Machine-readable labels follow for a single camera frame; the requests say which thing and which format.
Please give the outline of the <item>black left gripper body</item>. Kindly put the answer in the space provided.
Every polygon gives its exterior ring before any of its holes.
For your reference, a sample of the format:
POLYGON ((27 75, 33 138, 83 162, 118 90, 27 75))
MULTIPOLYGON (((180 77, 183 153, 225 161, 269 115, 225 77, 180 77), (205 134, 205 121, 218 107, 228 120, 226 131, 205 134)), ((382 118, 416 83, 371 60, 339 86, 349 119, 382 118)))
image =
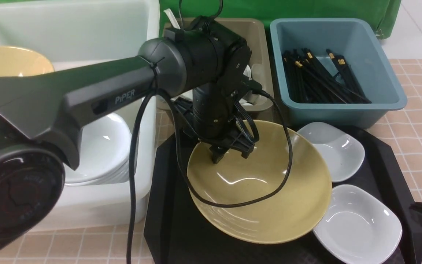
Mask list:
POLYGON ((184 133, 209 145, 214 164, 228 150, 248 158, 259 141, 255 122, 239 102, 238 91, 225 94, 222 88, 196 88, 193 99, 174 98, 174 107, 184 121, 184 133))

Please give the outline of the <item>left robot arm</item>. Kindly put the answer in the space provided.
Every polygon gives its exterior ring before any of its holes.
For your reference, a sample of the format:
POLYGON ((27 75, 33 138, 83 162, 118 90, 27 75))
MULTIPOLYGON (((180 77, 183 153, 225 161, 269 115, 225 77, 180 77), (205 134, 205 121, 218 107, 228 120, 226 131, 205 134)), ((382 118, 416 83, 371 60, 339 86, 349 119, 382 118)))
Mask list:
POLYGON ((136 146, 149 100, 162 97, 174 118, 211 144, 247 158, 258 141, 239 131, 240 99, 259 85, 244 75, 252 52, 244 37, 196 17, 185 29, 166 28, 131 58, 28 77, 0 77, 0 250, 54 208, 67 165, 80 164, 83 127, 138 100, 130 143, 130 230, 134 228, 136 146))

